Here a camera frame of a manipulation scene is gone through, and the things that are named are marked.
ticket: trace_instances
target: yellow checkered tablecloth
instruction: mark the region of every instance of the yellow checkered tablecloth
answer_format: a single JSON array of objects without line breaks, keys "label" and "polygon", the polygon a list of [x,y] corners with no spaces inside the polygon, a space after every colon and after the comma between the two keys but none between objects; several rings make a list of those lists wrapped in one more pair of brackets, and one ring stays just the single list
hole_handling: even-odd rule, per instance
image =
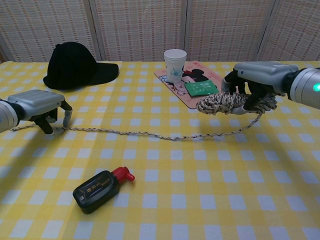
[{"label": "yellow checkered tablecloth", "polygon": [[[256,117],[188,109],[154,75],[163,62],[118,64],[115,81],[62,93],[74,127],[176,136],[229,132]],[[204,64],[225,76],[235,62]],[[47,63],[1,64],[0,97],[47,90],[46,71]],[[320,113],[277,100],[277,110],[251,129],[214,139],[76,131],[53,137],[39,128],[0,134],[0,239],[320,239]],[[136,181],[83,214],[72,191],[119,166]]]}]

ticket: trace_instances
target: robotic arm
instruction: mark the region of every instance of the robotic arm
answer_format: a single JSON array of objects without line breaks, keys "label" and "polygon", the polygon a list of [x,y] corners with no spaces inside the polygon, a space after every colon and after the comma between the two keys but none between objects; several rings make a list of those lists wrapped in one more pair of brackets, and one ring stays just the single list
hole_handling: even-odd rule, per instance
[{"label": "robotic arm", "polygon": [[21,120],[33,121],[45,134],[53,134],[49,123],[58,119],[58,107],[64,109],[63,126],[68,127],[72,107],[61,94],[29,90],[0,99],[0,133],[16,127]]},{"label": "robotic arm", "polygon": [[222,91],[245,94],[248,83],[251,96],[234,114],[250,113],[267,94],[287,94],[288,99],[320,109],[320,68],[299,70],[295,65],[272,61],[237,63],[222,81]]}]

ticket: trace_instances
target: green packet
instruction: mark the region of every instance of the green packet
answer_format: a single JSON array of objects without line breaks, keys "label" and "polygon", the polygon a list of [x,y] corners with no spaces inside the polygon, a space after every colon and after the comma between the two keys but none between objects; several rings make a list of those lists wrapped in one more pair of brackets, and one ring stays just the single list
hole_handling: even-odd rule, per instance
[{"label": "green packet", "polygon": [[190,96],[217,94],[219,90],[216,85],[209,79],[200,82],[185,82],[184,86]]}]

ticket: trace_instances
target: rope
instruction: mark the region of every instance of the rope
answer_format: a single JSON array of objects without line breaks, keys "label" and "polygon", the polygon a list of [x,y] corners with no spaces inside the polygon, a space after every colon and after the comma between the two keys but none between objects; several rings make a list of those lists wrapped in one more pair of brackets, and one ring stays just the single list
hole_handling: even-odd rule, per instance
[{"label": "rope", "polygon": [[[233,93],[229,94],[226,92],[221,92],[209,96],[203,97],[196,105],[197,109],[204,113],[204,114],[213,114],[215,115],[218,112],[222,112],[225,114],[230,114],[232,109],[239,108],[243,104],[245,104],[246,100],[248,99],[250,95],[248,94],[239,94],[239,93]],[[68,131],[84,131],[84,132],[99,132],[99,133],[113,133],[118,135],[136,135],[136,136],[148,136],[148,137],[154,137],[158,139],[163,140],[171,140],[171,141],[177,141],[177,140],[186,140],[186,139],[196,139],[196,138],[208,138],[208,137],[214,137],[214,136],[230,136],[234,134],[241,133],[244,130],[247,130],[251,128],[256,122],[259,121],[262,114],[264,114],[266,111],[269,111],[270,109],[276,109],[277,101],[275,99],[275,95],[268,94],[265,98],[263,98],[253,109],[253,112],[257,113],[258,116],[247,126],[244,126],[238,130],[231,131],[231,132],[221,132],[221,133],[208,133],[208,134],[199,134],[199,135],[189,135],[189,136],[163,136],[160,134],[147,132],[147,131],[118,131],[113,129],[107,129],[107,128],[85,128],[85,127],[62,127],[64,130]],[[30,125],[25,125],[21,127],[16,127],[12,129],[12,131],[16,132],[22,129],[28,129],[36,127],[37,125],[35,123]]]}]

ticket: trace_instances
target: pink mouse pad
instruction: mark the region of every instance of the pink mouse pad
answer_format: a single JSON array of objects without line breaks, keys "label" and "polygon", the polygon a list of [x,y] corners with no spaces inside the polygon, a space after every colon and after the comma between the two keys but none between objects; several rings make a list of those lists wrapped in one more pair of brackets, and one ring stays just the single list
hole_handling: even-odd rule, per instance
[{"label": "pink mouse pad", "polygon": [[173,84],[167,82],[166,69],[158,70],[154,72],[154,74],[190,109],[195,109],[197,102],[199,102],[203,96],[190,96],[185,88],[185,83],[196,83],[211,80],[218,91],[221,92],[222,77],[211,71],[208,67],[203,66],[198,61],[185,62],[182,80],[178,83]]}]

